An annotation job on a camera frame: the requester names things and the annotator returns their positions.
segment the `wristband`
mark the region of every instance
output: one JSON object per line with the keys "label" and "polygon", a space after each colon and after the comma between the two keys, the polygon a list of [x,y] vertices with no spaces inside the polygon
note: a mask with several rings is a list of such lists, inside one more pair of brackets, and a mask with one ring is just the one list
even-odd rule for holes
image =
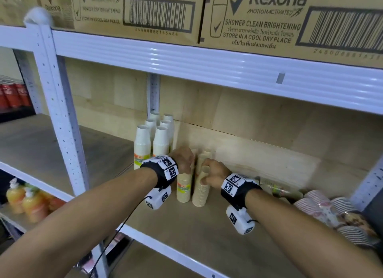
{"label": "wristband", "polygon": [[159,191],[172,184],[178,175],[177,163],[167,155],[144,160],[141,164],[141,168],[143,167],[150,168],[157,174],[157,184],[154,188],[159,188]]}
{"label": "wristband", "polygon": [[223,181],[221,195],[237,210],[246,208],[245,197],[249,190],[262,188],[246,175],[232,173]]}

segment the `yellow bottle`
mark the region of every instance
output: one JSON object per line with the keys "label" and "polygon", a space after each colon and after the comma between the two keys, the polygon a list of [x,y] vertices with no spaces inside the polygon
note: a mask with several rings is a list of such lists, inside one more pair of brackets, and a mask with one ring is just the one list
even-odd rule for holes
{"label": "yellow bottle", "polygon": [[44,198],[40,194],[33,193],[30,188],[25,188],[23,208],[30,222],[40,222],[49,214]]}
{"label": "yellow bottle", "polygon": [[7,190],[6,196],[13,213],[20,214],[24,212],[22,202],[25,196],[25,190],[17,183],[17,178],[13,178],[10,181],[10,188]]}

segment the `left hand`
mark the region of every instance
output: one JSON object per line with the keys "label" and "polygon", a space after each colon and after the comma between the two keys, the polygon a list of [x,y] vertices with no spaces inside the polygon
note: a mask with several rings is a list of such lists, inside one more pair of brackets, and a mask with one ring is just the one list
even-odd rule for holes
{"label": "left hand", "polygon": [[191,174],[192,171],[190,169],[190,165],[194,161],[194,154],[187,146],[182,146],[173,150],[170,154],[170,157],[176,161],[178,166],[179,174]]}

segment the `right hand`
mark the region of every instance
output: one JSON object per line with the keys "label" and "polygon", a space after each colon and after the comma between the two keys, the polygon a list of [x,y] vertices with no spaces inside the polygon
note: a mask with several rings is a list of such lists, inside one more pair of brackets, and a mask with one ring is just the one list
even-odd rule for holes
{"label": "right hand", "polygon": [[210,174],[201,179],[201,184],[208,184],[217,189],[220,189],[225,178],[232,174],[222,162],[217,160],[207,158],[202,166],[209,166]]}

